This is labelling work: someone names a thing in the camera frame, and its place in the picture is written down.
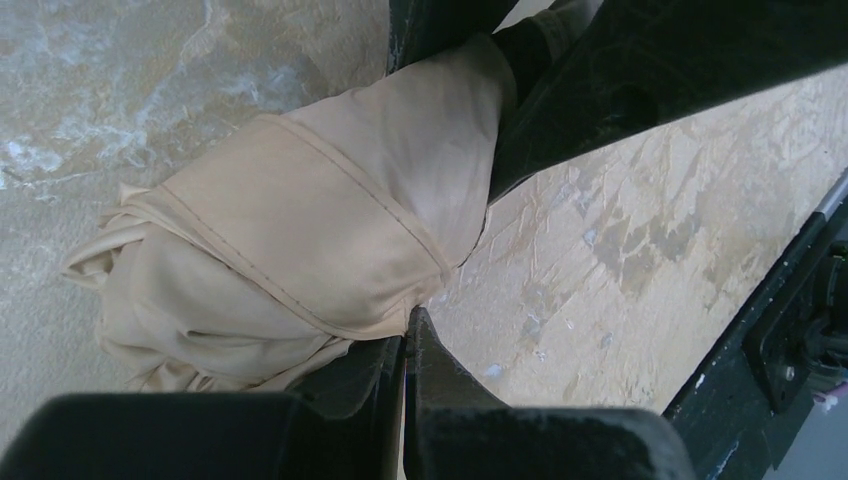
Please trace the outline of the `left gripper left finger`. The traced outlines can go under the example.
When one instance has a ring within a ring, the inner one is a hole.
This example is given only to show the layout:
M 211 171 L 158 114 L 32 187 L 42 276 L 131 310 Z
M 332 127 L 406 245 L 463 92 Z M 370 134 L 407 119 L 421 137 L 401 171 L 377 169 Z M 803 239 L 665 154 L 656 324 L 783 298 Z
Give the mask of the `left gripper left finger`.
M 391 479 L 405 343 L 358 342 L 282 392 L 76 394 L 25 423 L 5 479 Z

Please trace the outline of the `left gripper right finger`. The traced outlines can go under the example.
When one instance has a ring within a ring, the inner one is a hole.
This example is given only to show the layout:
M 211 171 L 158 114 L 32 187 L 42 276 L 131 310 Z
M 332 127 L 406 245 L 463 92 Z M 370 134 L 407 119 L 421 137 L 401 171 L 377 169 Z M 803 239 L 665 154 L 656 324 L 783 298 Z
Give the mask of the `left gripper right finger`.
M 692 479 L 672 425 L 631 408 L 511 407 L 410 315 L 404 473 L 409 479 Z

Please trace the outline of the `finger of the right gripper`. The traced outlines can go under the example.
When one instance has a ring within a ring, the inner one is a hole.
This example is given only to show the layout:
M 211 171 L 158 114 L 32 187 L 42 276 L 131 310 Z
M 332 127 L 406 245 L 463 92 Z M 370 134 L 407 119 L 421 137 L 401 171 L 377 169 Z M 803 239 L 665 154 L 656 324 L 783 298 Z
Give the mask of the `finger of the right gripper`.
M 390 0 L 386 72 L 490 34 L 517 0 Z
M 489 197 L 584 153 L 846 61 L 843 0 L 607 1 L 501 136 Z

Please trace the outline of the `beige folding umbrella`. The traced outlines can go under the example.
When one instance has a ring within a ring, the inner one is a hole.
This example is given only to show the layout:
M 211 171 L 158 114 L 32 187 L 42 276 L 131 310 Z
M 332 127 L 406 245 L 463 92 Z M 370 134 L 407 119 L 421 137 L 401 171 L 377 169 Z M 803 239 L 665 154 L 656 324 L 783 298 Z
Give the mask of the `beige folding umbrella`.
M 123 186 L 62 269 L 101 298 L 98 344 L 137 392 L 273 391 L 405 333 L 484 230 L 502 125 L 599 7 L 554 2 Z

